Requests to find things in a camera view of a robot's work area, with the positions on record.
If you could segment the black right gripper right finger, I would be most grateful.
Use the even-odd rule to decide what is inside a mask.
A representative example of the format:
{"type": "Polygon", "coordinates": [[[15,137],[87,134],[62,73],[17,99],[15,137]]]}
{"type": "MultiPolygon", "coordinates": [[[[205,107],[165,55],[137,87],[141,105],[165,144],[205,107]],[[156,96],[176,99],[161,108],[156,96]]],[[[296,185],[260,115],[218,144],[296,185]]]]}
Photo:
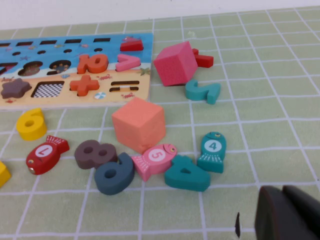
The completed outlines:
{"type": "Polygon", "coordinates": [[[285,185],[282,192],[293,204],[304,223],[314,233],[320,233],[320,202],[293,185],[285,185]]]}

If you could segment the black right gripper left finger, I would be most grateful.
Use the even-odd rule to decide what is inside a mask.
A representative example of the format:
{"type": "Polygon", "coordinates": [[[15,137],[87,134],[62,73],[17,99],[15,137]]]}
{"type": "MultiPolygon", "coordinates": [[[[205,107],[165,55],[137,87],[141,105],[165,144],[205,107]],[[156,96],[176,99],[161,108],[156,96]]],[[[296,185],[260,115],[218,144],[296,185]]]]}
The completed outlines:
{"type": "Polygon", "coordinates": [[[256,208],[255,234],[258,240],[318,240],[294,205],[273,186],[262,186],[256,208]]]}

